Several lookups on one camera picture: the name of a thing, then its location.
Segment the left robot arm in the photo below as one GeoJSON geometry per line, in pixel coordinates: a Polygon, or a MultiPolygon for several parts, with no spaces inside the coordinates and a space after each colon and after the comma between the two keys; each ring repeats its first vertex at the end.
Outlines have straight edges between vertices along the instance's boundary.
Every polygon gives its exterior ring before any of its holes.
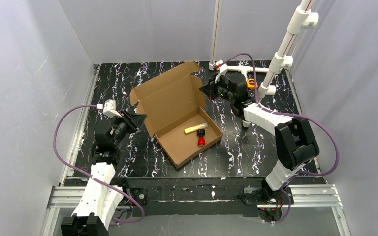
{"type": "Polygon", "coordinates": [[[117,206],[124,198],[123,184],[111,185],[119,161],[121,140],[136,132],[146,115],[114,112],[110,127],[95,133],[92,146],[91,177],[70,217],[64,217],[64,236],[107,236],[117,206]]]}

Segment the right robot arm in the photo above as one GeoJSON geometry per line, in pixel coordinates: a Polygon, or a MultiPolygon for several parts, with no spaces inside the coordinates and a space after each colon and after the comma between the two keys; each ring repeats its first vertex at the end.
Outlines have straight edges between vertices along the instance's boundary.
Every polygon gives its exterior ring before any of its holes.
{"type": "Polygon", "coordinates": [[[320,153],[310,123],[298,116],[278,115],[257,104],[250,96],[248,83],[241,74],[227,79],[210,78],[199,90],[210,100],[218,97],[230,102],[233,114],[241,120],[264,128],[275,137],[278,160],[261,187],[239,195],[243,202],[278,200],[291,179],[320,153]]]}

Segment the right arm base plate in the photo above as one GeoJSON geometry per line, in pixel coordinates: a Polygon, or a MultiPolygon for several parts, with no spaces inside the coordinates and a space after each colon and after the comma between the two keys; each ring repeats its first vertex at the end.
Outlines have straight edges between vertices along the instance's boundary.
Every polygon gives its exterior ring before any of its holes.
{"type": "Polygon", "coordinates": [[[294,203],[293,194],[291,188],[285,187],[284,192],[277,190],[270,194],[258,187],[246,187],[237,196],[239,200],[247,205],[280,205],[294,203]]]}

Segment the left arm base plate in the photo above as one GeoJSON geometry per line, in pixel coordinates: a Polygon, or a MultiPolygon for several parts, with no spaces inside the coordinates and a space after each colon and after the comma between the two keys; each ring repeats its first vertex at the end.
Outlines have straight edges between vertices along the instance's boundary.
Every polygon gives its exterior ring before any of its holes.
{"type": "Polygon", "coordinates": [[[110,182],[111,185],[116,185],[123,188],[123,192],[130,195],[141,206],[145,206],[148,201],[148,189],[145,186],[138,185],[135,179],[127,179],[123,177],[115,177],[110,182]]]}

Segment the yellow tube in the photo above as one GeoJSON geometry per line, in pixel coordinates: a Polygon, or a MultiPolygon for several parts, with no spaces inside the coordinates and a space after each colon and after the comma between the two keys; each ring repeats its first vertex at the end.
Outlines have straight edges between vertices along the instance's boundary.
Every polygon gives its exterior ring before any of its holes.
{"type": "Polygon", "coordinates": [[[204,129],[206,127],[208,127],[207,123],[198,124],[198,125],[195,125],[195,126],[191,126],[191,127],[185,128],[184,129],[184,133],[185,134],[189,134],[189,133],[195,132],[195,131],[197,131],[199,129],[204,129]]]}

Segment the brown cardboard box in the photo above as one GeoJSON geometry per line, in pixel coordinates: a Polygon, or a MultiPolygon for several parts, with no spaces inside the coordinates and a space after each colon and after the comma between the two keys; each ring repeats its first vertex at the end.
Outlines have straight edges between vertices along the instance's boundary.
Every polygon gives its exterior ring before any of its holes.
{"type": "Polygon", "coordinates": [[[222,138],[223,131],[205,112],[206,101],[199,90],[202,81],[194,73],[201,68],[196,62],[185,62],[134,87],[130,104],[138,114],[146,114],[145,127],[178,169],[222,138]],[[198,146],[196,131],[184,129],[207,123],[206,145],[198,146]]]}

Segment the red black stamp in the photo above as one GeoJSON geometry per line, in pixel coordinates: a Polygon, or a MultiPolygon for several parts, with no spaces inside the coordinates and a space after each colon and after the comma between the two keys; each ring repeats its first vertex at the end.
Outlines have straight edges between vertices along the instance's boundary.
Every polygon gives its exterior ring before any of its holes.
{"type": "Polygon", "coordinates": [[[203,147],[206,145],[206,141],[205,141],[205,134],[206,134],[206,130],[205,129],[198,129],[197,130],[197,136],[198,136],[198,146],[199,147],[203,147]]]}

